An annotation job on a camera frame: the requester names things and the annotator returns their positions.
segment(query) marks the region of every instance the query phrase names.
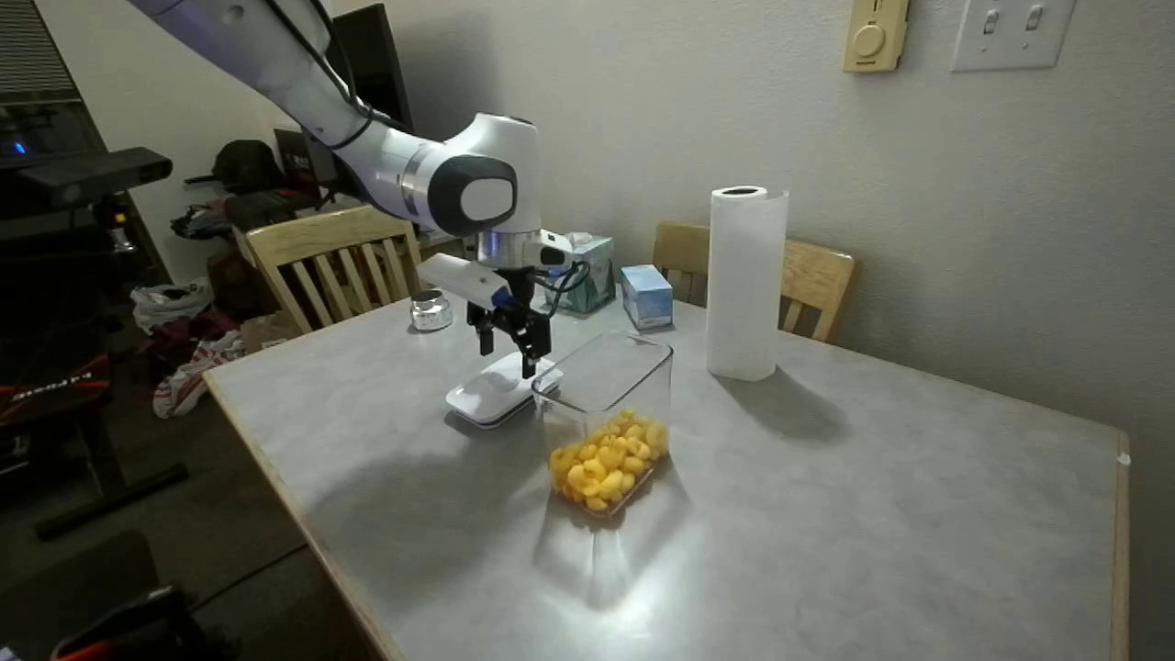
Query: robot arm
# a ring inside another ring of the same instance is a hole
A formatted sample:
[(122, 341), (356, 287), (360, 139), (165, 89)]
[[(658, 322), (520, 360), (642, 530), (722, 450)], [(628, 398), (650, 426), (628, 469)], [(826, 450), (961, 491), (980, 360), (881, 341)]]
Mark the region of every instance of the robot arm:
[(434, 145), (397, 133), (330, 69), (326, 14), (315, 0), (133, 0), (150, 21), (222, 73), (267, 95), (362, 183), (391, 216), (448, 235), (478, 235), (478, 262), (429, 256), (423, 281), (470, 303), (482, 352), (491, 326), (520, 349), (520, 376), (549, 352), (549, 322), (532, 314), (535, 269), (560, 266), (560, 239), (538, 231), (535, 128), (478, 114)]
[(371, 202), (448, 235), (535, 231), (527, 198), (535, 128), (473, 118), (445, 145), (384, 125), (326, 67), (326, 14), (315, 0), (133, 0), (222, 73), (267, 95), (368, 187)]

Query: table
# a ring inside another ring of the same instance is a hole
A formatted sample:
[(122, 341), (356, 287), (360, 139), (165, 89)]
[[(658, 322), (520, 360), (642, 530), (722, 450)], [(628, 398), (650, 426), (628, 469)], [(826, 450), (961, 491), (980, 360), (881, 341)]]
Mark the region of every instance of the table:
[[(618, 306), (553, 344), (607, 331)], [(549, 501), (532, 417), (445, 411), (483, 364), (462, 322), (390, 306), (208, 386), (390, 659), (1125, 653), (1121, 431), (788, 336), (776, 380), (719, 382), (690, 306), (664, 341), (670, 468), (621, 526)]]

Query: chair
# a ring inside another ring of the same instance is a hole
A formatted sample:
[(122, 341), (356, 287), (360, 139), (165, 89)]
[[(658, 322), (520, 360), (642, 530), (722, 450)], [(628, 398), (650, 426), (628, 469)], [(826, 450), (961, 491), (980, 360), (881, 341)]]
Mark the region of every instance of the chair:
[(410, 223), (371, 206), (253, 229), (244, 247), (301, 336), (399, 303), (418, 283)]
[[(697, 222), (658, 223), (652, 266), (669, 275), (674, 298), (706, 306), (707, 229)], [(831, 341), (850, 273), (850, 254), (784, 239), (777, 326)]]

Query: small box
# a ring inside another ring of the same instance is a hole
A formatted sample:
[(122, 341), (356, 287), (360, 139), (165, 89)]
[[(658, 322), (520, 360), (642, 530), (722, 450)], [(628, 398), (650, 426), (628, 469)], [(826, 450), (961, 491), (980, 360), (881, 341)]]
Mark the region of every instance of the small box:
[(670, 283), (652, 266), (621, 269), (621, 295), (631, 326), (670, 326)]
[(574, 316), (591, 316), (618, 298), (613, 281), (613, 239), (607, 235), (570, 235), (570, 266), (580, 266), (575, 283), (560, 295), (559, 309)]

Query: plastic container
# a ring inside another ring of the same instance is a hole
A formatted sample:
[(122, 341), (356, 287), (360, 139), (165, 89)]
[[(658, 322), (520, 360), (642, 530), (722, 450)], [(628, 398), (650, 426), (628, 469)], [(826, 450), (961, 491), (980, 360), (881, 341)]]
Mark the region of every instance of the plastic container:
[(669, 460), (670, 344), (602, 336), (532, 382), (549, 490), (621, 515)]
[(448, 326), (453, 309), (445, 303), (445, 295), (435, 287), (424, 287), (418, 295), (410, 295), (410, 316), (409, 316), (409, 331), (410, 336), (435, 336)]

